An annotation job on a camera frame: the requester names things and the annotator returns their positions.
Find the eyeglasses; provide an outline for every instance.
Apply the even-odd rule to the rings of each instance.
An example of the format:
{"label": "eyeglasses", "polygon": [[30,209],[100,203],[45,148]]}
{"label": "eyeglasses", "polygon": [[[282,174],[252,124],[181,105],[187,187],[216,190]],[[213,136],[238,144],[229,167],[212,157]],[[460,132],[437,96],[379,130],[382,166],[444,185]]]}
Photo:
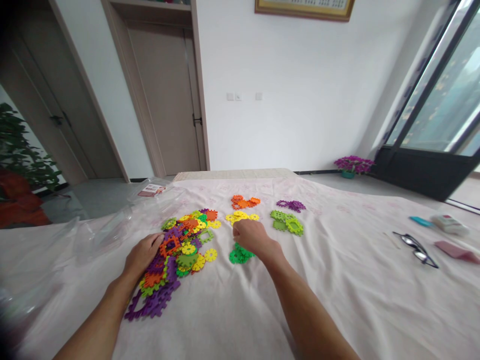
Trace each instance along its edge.
{"label": "eyeglasses", "polygon": [[395,235],[398,235],[400,239],[407,244],[409,247],[413,248],[413,255],[416,256],[417,259],[421,261],[422,264],[429,265],[435,269],[438,269],[439,266],[435,261],[429,256],[429,253],[422,244],[419,243],[413,236],[409,234],[399,234],[398,232],[392,231]]}

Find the flower pot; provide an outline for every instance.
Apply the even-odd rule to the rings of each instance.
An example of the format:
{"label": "flower pot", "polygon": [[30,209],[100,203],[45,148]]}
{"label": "flower pot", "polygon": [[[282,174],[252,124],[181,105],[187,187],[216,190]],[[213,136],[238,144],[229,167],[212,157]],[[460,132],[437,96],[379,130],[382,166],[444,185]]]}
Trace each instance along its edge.
{"label": "flower pot", "polygon": [[348,172],[348,171],[343,170],[343,171],[341,172],[341,175],[342,175],[345,179],[353,179],[354,176],[355,176],[355,173],[354,173],[354,172]]}

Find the hand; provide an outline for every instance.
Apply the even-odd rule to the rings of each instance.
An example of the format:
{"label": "hand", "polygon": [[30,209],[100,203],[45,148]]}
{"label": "hand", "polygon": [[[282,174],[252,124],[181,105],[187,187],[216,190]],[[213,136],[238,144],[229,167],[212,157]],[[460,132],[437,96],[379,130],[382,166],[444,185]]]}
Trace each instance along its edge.
{"label": "hand", "polygon": [[165,234],[150,234],[135,245],[125,260],[122,276],[137,281],[154,259]]}
{"label": "hand", "polygon": [[280,244],[267,235],[265,227],[258,221],[243,219],[234,222],[233,239],[262,261],[282,252]]}

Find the pile of toy pieces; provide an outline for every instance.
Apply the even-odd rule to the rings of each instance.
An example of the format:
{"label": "pile of toy pieces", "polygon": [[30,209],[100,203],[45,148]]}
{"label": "pile of toy pieces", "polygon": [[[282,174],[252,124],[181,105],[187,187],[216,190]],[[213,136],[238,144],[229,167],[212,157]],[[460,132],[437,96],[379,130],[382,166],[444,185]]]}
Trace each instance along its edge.
{"label": "pile of toy pieces", "polygon": [[[165,221],[161,227],[165,238],[139,283],[140,289],[132,298],[125,319],[160,317],[172,299],[172,293],[180,286],[179,278],[199,272],[206,262],[217,258],[215,249],[207,250],[204,255],[199,253],[202,245],[214,237],[210,228],[221,226],[217,216],[217,211],[203,209],[178,220],[172,217]],[[135,311],[140,298],[145,298],[144,305]]]}
{"label": "pile of toy pieces", "polygon": [[297,200],[293,200],[293,201],[280,200],[276,204],[279,207],[289,208],[290,210],[293,210],[297,213],[300,213],[301,210],[307,209],[305,205],[303,205],[300,201],[297,201]]}
{"label": "pile of toy pieces", "polygon": [[250,200],[244,200],[242,195],[233,195],[231,198],[231,207],[233,210],[253,208],[258,204],[260,204],[260,199],[256,197],[252,197]]}
{"label": "pile of toy pieces", "polygon": [[270,213],[273,219],[273,227],[280,231],[288,230],[292,234],[301,237],[304,234],[304,226],[293,214],[273,210]]}
{"label": "pile of toy pieces", "polygon": [[[252,214],[249,216],[246,212],[235,211],[233,214],[228,214],[227,216],[225,216],[225,219],[229,221],[233,226],[235,222],[239,220],[250,219],[250,220],[258,221],[260,217],[257,214]],[[235,243],[235,247],[233,248],[233,251],[230,253],[230,262],[232,264],[245,264],[250,258],[253,258],[254,256],[255,254],[253,252],[245,250],[238,243]]]}

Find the pink card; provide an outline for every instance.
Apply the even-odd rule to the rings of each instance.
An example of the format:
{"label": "pink card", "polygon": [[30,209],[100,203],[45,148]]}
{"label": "pink card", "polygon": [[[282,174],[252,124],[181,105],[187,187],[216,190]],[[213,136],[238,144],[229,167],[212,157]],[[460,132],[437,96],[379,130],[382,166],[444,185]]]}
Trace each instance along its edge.
{"label": "pink card", "polygon": [[473,252],[455,246],[447,241],[437,241],[435,246],[454,259],[480,264],[480,259]]}

